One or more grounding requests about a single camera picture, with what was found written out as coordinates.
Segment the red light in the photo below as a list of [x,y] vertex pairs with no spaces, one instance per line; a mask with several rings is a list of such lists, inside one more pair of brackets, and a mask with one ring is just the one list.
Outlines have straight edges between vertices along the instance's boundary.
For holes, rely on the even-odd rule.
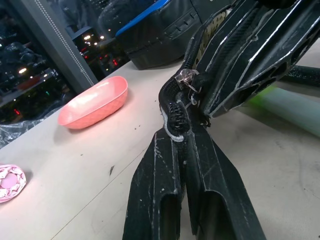
[[20,112],[17,109],[13,109],[13,111],[15,112],[15,114],[20,115]]

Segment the white light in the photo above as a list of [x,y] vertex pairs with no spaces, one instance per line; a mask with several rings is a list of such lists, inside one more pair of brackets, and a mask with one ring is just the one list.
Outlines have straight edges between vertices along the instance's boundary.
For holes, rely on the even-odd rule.
[[19,73],[20,73],[20,74],[23,74],[25,71],[27,71],[27,69],[26,69],[26,68],[22,68],[22,69],[19,71]]

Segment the pink crocheted item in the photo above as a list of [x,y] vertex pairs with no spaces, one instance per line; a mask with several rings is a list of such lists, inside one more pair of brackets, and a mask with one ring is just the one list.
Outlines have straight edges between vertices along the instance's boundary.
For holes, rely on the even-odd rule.
[[0,203],[17,196],[26,185],[26,175],[16,165],[0,165]]

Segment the green tube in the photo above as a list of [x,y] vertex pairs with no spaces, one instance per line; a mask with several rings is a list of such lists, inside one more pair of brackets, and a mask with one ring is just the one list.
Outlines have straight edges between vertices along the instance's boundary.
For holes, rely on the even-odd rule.
[[249,101],[320,137],[320,104],[270,86]]

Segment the pink oval dish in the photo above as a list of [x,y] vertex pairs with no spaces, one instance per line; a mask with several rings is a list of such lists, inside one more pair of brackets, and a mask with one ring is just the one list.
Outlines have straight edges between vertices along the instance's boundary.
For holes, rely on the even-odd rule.
[[121,108],[127,95],[128,83],[122,76],[102,80],[68,102],[58,123],[70,129],[89,127]]

